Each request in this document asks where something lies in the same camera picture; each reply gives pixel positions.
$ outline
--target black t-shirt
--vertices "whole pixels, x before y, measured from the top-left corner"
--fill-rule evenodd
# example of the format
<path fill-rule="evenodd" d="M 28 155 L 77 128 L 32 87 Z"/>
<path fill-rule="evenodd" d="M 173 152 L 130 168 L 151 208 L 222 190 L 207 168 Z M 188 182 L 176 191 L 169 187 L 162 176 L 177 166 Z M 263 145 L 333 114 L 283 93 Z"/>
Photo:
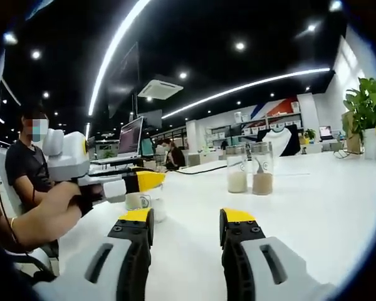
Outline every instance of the black t-shirt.
<path fill-rule="evenodd" d="M 177 167 L 185 166 L 184 154 L 178 147 L 174 147 L 171 150 L 171 156 L 173 157 L 174 164 L 177 165 Z"/>
<path fill-rule="evenodd" d="M 8 184 L 11 186 L 14 186 L 19 177 L 27 176 L 37 191 L 47 193 L 52 187 L 42 150 L 36 146 L 32 150 L 20 140 L 7 151 L 6 172 Z M 18 192 L 17 194 L 25 204 L 21 195 Z"/>

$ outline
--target man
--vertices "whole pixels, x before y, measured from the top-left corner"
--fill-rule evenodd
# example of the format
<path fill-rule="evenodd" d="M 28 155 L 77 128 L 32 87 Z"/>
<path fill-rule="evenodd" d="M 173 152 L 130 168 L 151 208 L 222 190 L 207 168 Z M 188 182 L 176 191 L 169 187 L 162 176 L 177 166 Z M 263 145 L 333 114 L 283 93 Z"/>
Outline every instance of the man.
<path fill-rule="evenodd" d="M 42 150 L 33 145 L 43 137 L 39 127 L 48 126 L 43 107 L 36 103 L 21 107 L 21 134 L 6 154 L 8 183 L 17 192 L 26 211 L 39 205 L 54 186 Z"/>
<path fill-rule="evenodd" d="M 174 142 L 171 142 L 170 139 L 164 139 L 162 146 L 168 152 L 165 162 L 165 166 L 168 170 L 178 170 L 180 167 L 185 166 L 184 154 L 175 146 Z"/>

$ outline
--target woman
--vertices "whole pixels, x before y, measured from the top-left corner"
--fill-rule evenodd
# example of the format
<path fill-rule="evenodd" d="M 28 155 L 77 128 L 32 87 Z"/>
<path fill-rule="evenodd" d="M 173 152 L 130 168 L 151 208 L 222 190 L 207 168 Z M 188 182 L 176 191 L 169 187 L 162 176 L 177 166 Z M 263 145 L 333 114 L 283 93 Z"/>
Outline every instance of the woman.
<path fill-rule="evenodd" d="M 170 171 L 176 171 L 180 167 L 185 166 L 185 157 L 182 151 L 175 146 L 174 142 L 170 139 L 164 139 L 162 141 L 162 146 L 167 151 L 167 158 L 165 161 L 165 166 Z"/>

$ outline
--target brown powder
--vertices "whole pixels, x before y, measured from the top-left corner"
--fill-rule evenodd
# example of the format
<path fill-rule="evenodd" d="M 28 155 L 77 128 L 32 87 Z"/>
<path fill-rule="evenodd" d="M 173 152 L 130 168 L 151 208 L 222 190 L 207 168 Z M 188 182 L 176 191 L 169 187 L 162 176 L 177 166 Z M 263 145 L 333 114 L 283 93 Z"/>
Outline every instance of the brown powder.
<path fill-rule="evenodd" d="M 252 193 L 265 196 L 273 192 L 273 175 L 261 172 L 253 175 Z"/>

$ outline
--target computer monitor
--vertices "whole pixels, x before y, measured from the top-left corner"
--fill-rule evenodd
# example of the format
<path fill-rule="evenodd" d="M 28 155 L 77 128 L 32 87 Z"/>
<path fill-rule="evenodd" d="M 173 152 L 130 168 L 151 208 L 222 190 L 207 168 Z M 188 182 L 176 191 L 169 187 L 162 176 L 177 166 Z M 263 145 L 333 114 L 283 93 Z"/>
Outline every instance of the computer monitor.
<path fill-rule="evenodd" d="M 138 157 L 143 122 L 140 117 L 121 128 L 117 157 Z"/>
<path fill-rule="evenodd" d="M 320 139 L 321 140 L 330 140 L 333 139 L 332 127 L 319 127 Z"/>

